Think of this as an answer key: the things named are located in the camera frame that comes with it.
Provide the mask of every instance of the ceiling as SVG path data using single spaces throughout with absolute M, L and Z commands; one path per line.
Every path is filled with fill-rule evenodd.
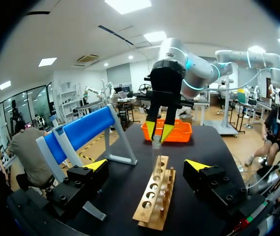
M 249 0 L 151 0 L 152 6 L 120 15 L 104 0 L 42 0 L 17 25 L 0 55 L 0 97 L 19 87 L 43 81 L 55 70 L 74 68 L 87 54 L 99 55 L 100 62 L 84 69 L 155 58 L 157 43 L 148 43 L 143 34 L 165 31 L 189 45 L 198 56 L 212 56 L 218 49 L 247 50 L 258 45 L 280 54 L 279 24 Z M 134 46 L 100 29 L 103 25 Z M 42 58 L 57 57 L 52 66 L 38 67 Z

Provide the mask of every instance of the monitor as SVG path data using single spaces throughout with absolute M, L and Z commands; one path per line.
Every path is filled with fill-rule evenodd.
M 120 91 L 122 91 L 122 88 L 118 87 L 118 88 L 114 88 L 114 90 L 116 91 L 116 93 L 119 93 Z
M 25 127 L 26 127 L 26 129 L 27 129 L 27 128 L 32 127 L 32 125 L 31 125 L 31 123 L 29 122 L 29 123 L 26 123 Z
M 122 90 L 123 90 L 124 92 L 129 92 L 129 91 L 130 91 L 130 87 L 129 87 L 129 86 L 122 87 Z

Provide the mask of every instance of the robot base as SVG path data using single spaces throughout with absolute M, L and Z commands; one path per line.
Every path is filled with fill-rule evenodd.
M 229 123 L 226 126 L 222 125 L 221 120 L 205 120 L 203 125 L 214 127 L 220 135 L 234 135 L 237 137 L 238 131 Z

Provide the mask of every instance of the computer screen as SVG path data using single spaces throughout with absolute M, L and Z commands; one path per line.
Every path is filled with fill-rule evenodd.
M 114 90 L 116 91 L 116 93 L 119 93 L 120 91 L 122 91 L 121 87 L 114 88 Z
M 124 92 L 129 92 L 129 91 L 130 91 L 130 87 L 129 87 L 129 86 L 122 87 L 122 90 L 123 90 Z

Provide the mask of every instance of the person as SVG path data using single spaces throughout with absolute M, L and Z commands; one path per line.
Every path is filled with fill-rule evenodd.
M 36 142 L 37 138 L 46 135 L 46 131 L 34 127 L 26 129 L 22 121 L 16 123 L 15 135 L 6 152 L 8 155 L 16 154 L 25 169 L 25 174 L 16 176 L 19 187 L 24 191 L 27 191 L 29 186 L 44 185 L 52 176 Z
M 262 125 L 262 140 L 264 140 L 263 147 L 249 157 L 245 162 L 246 166 L 250 166 L 256 157 L 263 155 L 268 155 L 267 165 L 272 166 L 276 154 L 280 150 L 280 106 L 276 106 L 271 110 Z

